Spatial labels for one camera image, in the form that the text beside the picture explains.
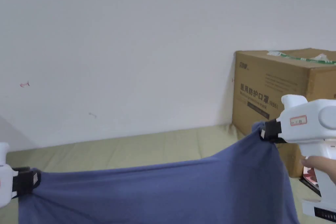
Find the mattress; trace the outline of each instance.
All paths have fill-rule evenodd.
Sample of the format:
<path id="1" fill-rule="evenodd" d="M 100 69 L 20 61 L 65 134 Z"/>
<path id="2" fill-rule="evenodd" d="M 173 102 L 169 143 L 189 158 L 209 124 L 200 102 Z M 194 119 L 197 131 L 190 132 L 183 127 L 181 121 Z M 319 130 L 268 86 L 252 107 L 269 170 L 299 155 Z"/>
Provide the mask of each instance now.
<path id="1" fill-rule="evenodd" d="M 213 126 L 12 152 L 7 155 L 7 163 L 12 167 L 36 167 L 45 172 L 164 164 L 211 156 L 242 137 L 233 125 Z M 291 185 L 300 223 L 326 223 L 302 213 L 300 198 L 319 197 L 297 179 L 291 179 Z M 17 199 L 0 209 L 0 223 L 18 223 L 17 209 Z"/>

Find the cardboard box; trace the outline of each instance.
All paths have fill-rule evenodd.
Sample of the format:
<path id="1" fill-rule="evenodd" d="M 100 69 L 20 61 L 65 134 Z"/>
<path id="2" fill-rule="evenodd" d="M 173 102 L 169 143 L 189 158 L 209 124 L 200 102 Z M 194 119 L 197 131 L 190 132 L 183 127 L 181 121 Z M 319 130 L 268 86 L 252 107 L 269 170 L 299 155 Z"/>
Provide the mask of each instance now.
<path id="1" fill-rule="evenodd" d="M 277 118 L 281 97 L 303 95 L 308 101 L 336 98 L 336 52 L 307 48 L 290 51 L 237 51 L 233 123 L 243 133 L 258 121 Z M 292 178 L 300 177 L 302 157 L 296 144 L 279 144 Z"/>

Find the black clamp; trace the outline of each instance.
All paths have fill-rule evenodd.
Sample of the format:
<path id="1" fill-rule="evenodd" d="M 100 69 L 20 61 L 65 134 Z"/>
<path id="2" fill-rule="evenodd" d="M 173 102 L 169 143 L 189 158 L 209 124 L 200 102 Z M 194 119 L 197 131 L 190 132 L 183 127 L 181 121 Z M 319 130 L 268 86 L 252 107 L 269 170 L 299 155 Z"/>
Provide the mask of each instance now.
<path id="1" fill-rule="evenodd" d="M 278 134 L 281 133 L 281 122 L 276 119 L 265 122 L 265 126 L 260 129 L 260 139 L 271 143 L 286 143 Z"/>
<path id="2" fill-rule="evenodd" d="M 13 168 L 18 171 L 18 175 L 13 177 L 13 192 L 17 192 L 16 197 L 32 193 L 33 189 L 41 183 L 41 171 L 31 170 L 30 167 Z"/>

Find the blue cloth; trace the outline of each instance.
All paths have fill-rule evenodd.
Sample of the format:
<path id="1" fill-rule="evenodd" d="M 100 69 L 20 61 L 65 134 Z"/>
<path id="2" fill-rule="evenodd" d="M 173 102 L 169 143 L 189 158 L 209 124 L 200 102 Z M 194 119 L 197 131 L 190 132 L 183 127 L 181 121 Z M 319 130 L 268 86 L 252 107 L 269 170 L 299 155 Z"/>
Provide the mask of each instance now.
<path id="1" fill-rule="evenodd" d="M 42 173 L 19 199 L 19 224 L 299 224 L 288 173 L 276 146 L 260 140 L 260 125 L 200 160 Z"/>

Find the white device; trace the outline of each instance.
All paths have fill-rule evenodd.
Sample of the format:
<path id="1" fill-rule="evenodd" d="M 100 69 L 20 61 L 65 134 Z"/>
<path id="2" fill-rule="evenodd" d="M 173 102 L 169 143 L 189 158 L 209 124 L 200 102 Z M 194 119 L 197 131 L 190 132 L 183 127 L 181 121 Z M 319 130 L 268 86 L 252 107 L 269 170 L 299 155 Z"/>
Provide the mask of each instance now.
<path id="1" fill-rule="evenodd" d="M 284 95 L 284 110 L 277 122 L 278 134 L 287 143 L 297 143 L 303 156 L 336 159 L 336 100 L 307 102 L 304 96 Z M 336 185 L 329 176 L 314 169 L 321 200 L 303 200 L 303 213 L 336 222 Z"/>
<path id="2" fill-rule="evenodd" d="M 14 171 L 6 164 L 6 155 L 10 146 L 8 143 L 0 142 L 0 208 L 9 204 L 11 199 L 17 195 L 13 192 L 13 177 L 18 175 L 18 171 Z"/>
<path id="3" fill-rule="evenodd" d="M 0 208 L 12 198 L 31 193 L 41 183 L 41 171 L 30 167 L 11 168 L 6 164 L 10 146 L 0 142 Z"/>

